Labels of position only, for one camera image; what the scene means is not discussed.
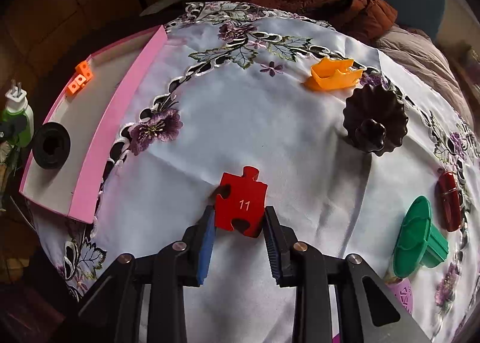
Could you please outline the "purple perforated egg shell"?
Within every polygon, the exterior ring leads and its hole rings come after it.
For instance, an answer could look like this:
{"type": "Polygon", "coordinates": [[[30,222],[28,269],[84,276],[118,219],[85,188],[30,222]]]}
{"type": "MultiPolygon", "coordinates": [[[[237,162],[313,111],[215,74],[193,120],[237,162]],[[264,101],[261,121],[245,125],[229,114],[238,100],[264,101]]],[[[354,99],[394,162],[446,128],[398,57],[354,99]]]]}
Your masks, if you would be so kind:
{"type": "Polygon", "coordinates": [[[387,284],[371,276],[335,284],[338,333],[333,342],[407,342],[413,292],[408,280],[387,284]]]}

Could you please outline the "red puzzle piece number 11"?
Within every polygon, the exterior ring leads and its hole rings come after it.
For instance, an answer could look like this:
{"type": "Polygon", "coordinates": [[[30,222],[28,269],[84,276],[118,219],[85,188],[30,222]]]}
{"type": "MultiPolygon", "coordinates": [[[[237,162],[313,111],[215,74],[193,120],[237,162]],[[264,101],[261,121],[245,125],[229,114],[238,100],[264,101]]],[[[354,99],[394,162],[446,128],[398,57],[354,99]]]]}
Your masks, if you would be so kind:
{"type": "Polygon", "coordinates": [[[245,166],[240,176],[224,172],[215,201],[215,226],[232,232],[234,223],[244,236],[256,238],[261,233],[268,186],[258,181],[259,170],[245,166]]]}

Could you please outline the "green plastic stamp mold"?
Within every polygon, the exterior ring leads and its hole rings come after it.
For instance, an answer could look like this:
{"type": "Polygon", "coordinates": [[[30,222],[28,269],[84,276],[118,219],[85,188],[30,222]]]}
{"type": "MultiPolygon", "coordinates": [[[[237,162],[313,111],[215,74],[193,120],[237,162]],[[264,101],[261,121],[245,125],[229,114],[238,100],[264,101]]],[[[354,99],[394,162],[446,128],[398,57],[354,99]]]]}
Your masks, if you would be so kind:
{"type": "Polygon", "coordinates": [[[446,261],[449,253],[447,239],[433,224],[430,201],[417,197],[408,208],[400,226],[393,252],[393,272],[403,279],[419,266],[435,268],[446,261]]]}

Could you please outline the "dark red capsule toy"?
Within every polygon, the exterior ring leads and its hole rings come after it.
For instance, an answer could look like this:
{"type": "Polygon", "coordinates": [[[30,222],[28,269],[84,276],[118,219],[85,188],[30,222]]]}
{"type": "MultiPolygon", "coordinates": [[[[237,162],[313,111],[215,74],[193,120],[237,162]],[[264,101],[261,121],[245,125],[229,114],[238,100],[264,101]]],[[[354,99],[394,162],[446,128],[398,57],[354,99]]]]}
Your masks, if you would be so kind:
{"type": "Polygon", "coordinates": [[[461,225],[459,190],[452,172],[444,172],[438,179],[437,189],[442,207],[443,227],[455,232],[461,225]]]}

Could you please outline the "white floral embroidered tablecloth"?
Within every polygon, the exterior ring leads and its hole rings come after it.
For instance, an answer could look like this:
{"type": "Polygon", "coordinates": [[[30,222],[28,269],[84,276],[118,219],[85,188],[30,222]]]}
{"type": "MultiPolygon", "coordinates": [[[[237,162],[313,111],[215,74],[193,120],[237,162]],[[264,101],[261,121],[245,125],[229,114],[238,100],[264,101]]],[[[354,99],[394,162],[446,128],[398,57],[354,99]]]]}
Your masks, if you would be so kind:
{"type": "Polygon", "coordinates": [[[121,114],[99,166],[92,224],[35,214],[55,267],[52,293],[82,299],[116,256],[153,254],[202,214],[225,172],[246,166],[267,184],[283,224],[321,252],[364,256],[383,274],[401,221],[440,174],[460,187],[462,225],[448,257],[411,276],[413,317],[433,342],[463,336],[479,294],[479,138],[465,113],[386,53],[329,24],[241,2],[191,3],[121,114]],[[354,147],[343,126],[350,90],[304,85],[323,58],[377,71],[403,101],[402,144],[354,147]]]}

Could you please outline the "black round disc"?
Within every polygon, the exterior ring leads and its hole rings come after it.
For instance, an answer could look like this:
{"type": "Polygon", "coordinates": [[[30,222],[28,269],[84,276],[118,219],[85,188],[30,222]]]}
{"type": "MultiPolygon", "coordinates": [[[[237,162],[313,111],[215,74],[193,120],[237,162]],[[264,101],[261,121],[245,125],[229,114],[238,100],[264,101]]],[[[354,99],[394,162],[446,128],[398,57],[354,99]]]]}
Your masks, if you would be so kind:
{"type": "Polygon", "coordinates": [[[66,163],[70,154],[71,138],[62,124],[42,124],[32,141],[32,156],[41,168],[58,170],[66,163]]]}

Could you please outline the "dark brown fluted flower mold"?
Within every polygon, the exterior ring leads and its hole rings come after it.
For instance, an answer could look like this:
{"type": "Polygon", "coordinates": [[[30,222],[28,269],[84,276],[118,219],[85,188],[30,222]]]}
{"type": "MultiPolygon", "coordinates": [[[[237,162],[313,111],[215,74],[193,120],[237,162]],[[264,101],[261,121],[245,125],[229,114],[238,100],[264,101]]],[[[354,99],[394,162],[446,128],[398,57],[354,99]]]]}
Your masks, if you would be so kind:
{"type": "Polygon", "coordinates": [[[343,117],[352,145],[378,157],[402,146],[408,133],[404,102],[381,85],[355,88],[346,99],[343,117]]]}

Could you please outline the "pink shallow tray box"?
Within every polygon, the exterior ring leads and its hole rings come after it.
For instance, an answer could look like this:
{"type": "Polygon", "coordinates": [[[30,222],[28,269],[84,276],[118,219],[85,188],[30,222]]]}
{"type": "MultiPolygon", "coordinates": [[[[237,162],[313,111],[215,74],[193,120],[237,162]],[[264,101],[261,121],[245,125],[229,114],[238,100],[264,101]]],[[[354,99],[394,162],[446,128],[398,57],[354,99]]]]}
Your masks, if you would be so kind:
{"type": "Polygon", "coordinates": [[[60,94],[46,117],[66,128],[70,153],[59,170],[43,169],[34,158],[28,159],[19,187],[27,200],[57,215],[93,222],[104,168],[120,122],[166,40],[165,29],[159,25],[87,58],[93,78],[71,98],[60,94]]]}

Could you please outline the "white plug green bottle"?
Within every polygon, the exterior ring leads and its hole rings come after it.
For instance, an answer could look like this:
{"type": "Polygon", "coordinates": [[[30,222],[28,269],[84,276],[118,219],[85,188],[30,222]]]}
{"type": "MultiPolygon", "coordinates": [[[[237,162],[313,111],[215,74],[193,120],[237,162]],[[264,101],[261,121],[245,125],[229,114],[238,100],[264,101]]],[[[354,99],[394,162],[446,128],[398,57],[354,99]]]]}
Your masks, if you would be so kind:
{"type": "Polygon", "coordinates": [[[33,112],[27,91],[20,82],[12,80],[5,97],[7,101],[1,113],[1,142],[8,141],[13,146],[25,148],[32,141],[34,133],[33,112]]]}

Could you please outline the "orange plastic boat mold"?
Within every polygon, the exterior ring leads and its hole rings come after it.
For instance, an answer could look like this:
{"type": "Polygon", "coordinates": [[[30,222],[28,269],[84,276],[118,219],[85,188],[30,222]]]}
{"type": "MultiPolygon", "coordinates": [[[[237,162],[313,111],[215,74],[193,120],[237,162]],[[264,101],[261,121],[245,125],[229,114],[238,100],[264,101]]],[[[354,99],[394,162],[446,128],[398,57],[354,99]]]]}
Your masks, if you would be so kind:
{"type": "Polygon", "coordinates": [[[353,59],[323,59],[311,66],[311,76],[304,86],[311,91],[332,91],[354,87],[363,75],[363,69],[354,69],[353,59]]]}

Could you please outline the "orange cube block toy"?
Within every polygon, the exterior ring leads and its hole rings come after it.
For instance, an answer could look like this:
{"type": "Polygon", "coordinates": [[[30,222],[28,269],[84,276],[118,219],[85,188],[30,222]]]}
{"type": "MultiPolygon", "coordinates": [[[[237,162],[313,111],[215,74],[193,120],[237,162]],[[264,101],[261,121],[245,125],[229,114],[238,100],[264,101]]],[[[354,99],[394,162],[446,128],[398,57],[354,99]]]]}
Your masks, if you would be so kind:
{"type": "Polygon", "coordinates": [[[73,96],[81,91],[94,78],[93,71],[87,61],[82,61],[75,67],[75,75],[67,85],[66,93],[73,96]]]}

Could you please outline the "beige grey blanket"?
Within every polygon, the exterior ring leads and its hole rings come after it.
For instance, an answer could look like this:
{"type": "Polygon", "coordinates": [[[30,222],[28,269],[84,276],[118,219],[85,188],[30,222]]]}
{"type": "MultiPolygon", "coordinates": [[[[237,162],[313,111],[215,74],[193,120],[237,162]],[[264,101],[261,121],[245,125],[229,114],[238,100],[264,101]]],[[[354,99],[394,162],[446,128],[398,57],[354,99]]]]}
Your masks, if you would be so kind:
{"type": "Polygon", "coordinates": [[[468,123],[473,114],[447,58],[422,30],[394,24],[374,46],[437,91],[468,123]]]}

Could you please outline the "rust brown puffer jacket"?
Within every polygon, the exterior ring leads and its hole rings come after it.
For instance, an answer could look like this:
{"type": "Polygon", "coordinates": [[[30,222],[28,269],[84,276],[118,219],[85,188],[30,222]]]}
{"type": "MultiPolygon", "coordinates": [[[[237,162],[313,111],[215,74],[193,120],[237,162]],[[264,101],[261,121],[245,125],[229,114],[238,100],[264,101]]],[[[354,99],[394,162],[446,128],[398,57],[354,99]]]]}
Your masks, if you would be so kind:
{"type": "Polygon", "coordinates": [[[369,45],[391,29],[397,10],[385,0],[226,0],[250,2],[325,20],[337,31],[369,45]]]}

